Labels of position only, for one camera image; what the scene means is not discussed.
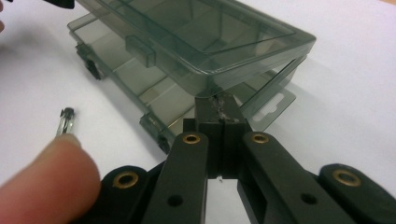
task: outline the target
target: finger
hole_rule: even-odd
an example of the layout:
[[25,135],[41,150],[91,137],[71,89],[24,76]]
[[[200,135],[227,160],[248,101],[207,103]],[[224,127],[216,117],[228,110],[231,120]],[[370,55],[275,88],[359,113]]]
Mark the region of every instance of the finger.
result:
[[67,223],[92,206],[99,189],[94,162],[73,135],[64,134],[0,188],[0,220]]

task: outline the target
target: white table surface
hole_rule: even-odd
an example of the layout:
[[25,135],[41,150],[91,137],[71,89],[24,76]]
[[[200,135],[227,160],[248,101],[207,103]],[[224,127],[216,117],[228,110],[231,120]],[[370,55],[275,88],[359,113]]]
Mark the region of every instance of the white table surface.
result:
[[[287,89],[297,100],[267,129],[307,170],[344,163],[396,196],[396,6],[376,0],[242,2],[317,37]],[[66,24],[87,13],[40,0],[4,3],[0,20],[0,184],[54,137],[72,106],[74,133],[101,176],[150,169],[165,156],[142,113],[111,80],[96,81]],[[209,182],[206,223],[248,223],[234,181]]]

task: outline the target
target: mounting hole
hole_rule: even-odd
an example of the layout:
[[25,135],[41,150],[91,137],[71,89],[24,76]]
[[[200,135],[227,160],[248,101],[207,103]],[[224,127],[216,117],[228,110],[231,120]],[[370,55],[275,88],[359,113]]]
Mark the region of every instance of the mounting hole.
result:
[[118,189],[128,189],[134,186],[139,180],[137,173],[133,171],[124,171],[116,175],[113,180],[113,187]]
[[361,179],[348,170],[335,170],[332,172],[332,177],[341,184],[358,187],[361,185]]
[[200,141],[201,141],[201,138],[197,134],[188,134],[183,137],[183,142],[185,142],[187,144],[197,144]]
[[303,200],[303,202],[308,203],[308,204],[317,204],[318,203],[317,197],[315,197],[314,195],[309,194],[309,193],[303,193],[301,195],[301,200]]
[[183,198],[180,195],[172,195],[168,198],[168,204],[172,207],[178,207],[183,204]]
[[252,139],[255,143],[264,144],[270,141],[270,138],[262,133],[253,134]]

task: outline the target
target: plastic box lid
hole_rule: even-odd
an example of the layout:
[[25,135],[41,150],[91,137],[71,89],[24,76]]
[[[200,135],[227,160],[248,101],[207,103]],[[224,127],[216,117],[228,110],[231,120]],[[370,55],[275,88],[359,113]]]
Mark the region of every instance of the plastic box lid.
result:
[[[306,55],[315,37],[235,1],[78,0],[188,94],[209,97]],[[106,14],[117,16],[108,20]]]

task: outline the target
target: plastic storage container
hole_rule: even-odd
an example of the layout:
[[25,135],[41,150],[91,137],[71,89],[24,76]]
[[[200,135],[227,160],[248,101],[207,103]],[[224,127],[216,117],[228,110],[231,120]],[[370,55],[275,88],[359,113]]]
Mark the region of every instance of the plastic storage container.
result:
[[[235,1],[79,2],[92,14],[69,24],[78,54],[96,78],[112,77],[140,106],[155,138],[170,142],[193,118],[194,97],[228,91],[255,123],[315,42]],[[293,97],[284,94],[286,108]]]

